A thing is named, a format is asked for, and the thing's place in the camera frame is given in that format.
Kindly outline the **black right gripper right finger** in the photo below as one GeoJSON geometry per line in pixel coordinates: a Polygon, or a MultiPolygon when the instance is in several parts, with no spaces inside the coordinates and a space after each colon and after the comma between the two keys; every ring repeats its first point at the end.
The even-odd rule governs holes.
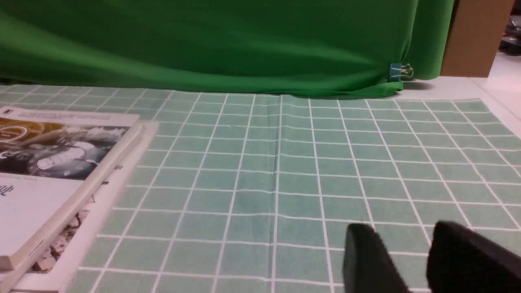
{"type": "Polygon", "coordinates": [[[519,293],[517,254],[454,221],[438,221],[427,259],[433,293],[519,293]]]}

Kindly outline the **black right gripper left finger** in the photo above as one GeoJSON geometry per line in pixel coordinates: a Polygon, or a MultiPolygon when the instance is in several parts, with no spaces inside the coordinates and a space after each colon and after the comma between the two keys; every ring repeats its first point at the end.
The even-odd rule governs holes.
{"type": "Polygon", "coordinates": [[[346,293],[408,293],[379,234],[367,224],[346,229],[344,263],[346,293]]]}

